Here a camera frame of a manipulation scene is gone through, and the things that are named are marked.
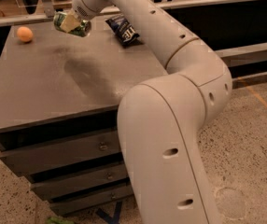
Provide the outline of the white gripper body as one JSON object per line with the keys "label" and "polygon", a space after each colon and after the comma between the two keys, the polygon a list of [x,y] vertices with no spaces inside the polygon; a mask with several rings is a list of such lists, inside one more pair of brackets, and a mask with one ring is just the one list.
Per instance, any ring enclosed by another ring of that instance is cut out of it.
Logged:
{"label": "white gripper body", "polygon": [[72,0],[72,9],[84,20],[91,20],[105,7],[105,0]]}

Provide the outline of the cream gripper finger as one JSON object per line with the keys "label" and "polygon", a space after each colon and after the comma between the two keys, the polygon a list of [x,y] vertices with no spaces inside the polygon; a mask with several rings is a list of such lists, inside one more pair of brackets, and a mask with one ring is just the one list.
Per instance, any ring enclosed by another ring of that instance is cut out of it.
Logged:
{"label": "cream gripper finger", "polygon": [[62,22],[60,28],[69,33],[80,25],[80,19],[77,15],[71,13],[64,13],[62,15]]}

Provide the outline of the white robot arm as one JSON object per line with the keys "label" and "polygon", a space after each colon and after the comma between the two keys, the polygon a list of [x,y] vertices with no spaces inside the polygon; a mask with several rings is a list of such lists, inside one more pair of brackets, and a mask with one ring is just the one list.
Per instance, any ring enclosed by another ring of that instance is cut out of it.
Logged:
{"label": "white robot arm", "polygon": [[118,133],[144,224],[221,224],[197,132],[229,102],[228,66],[197,35],[151,0],[72,0],[63,29],[114,5],[166,73],[123,96]]}

